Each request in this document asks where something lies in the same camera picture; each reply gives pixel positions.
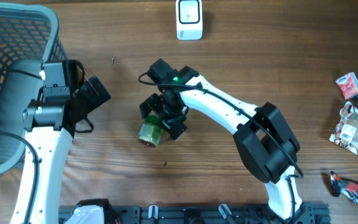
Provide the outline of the hex wrench set packet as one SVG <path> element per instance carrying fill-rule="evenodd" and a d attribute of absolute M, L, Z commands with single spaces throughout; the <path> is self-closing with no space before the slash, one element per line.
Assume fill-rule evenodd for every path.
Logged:
<path fill-rule="evenodd" d="M 358 205 L 358 181 L 340 177 L 333 171 L 331 171 L 330 179 L 333 197 L 345 195 Z"/>

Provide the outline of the green lid jar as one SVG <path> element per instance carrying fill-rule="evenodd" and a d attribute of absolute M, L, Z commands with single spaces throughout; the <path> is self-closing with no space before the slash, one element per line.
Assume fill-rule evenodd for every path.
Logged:
<path fill-rule="evenodd" d="M 160 119 L 154 115 L 148 115 L 144 119 L 139 132 L 139 141 L 147 146 L 158 146 L 162 138 L 163 128 L 160 126 Z"/>

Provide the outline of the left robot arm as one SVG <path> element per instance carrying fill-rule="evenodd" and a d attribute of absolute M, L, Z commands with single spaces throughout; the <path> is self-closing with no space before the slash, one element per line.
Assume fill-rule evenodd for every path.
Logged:
<path fill-rule="evenodd" d="M 11 223 L 58 223 L 63 170 L 76 124 L 110 99 L 77 60 L 41 64 L 44 85 L 24 110 L 24 170 Z"/>

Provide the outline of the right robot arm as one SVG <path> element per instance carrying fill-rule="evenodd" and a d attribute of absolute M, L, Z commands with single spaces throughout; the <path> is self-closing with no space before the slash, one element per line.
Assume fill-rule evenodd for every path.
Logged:
<path fill-rule="evenodd" d="M 296 223 L 303 201 L 296 189 L 296 179 L 303 178 L 297 164 L 300 143 L 280 110 L 266 102 L 253 105 L 219 90 L 195 69 L 172 68 L 158 59 L 144 73 L 156 86 L 154 93 L 140 104 L 143 119 L 155 115 L 157 126 L 172 140 L 187 129 L 189 110 L 203 113 L 232 134 L 245 168 L 263 182 L 268 193 L 268 207 L 282 223 Z"/>

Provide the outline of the cookie snack pouch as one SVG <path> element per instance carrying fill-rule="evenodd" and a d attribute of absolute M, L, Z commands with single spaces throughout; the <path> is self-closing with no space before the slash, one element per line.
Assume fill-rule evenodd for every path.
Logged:
<path fill-rule="evenodd" d="M 358 155 L 358 109 L 348 101 L 340 110 L 340 122 L 331 133 L 329 140 Z"/>

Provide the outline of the red tissue pack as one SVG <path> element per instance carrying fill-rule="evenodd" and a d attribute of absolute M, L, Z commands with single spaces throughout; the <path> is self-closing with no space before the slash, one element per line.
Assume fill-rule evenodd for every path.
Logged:
<path fill-rule="evenodd" d="M 358 95 L 358 79 L 354 72 L 350 72 L 338 78 L 336 84 L 346 100 Z"/>

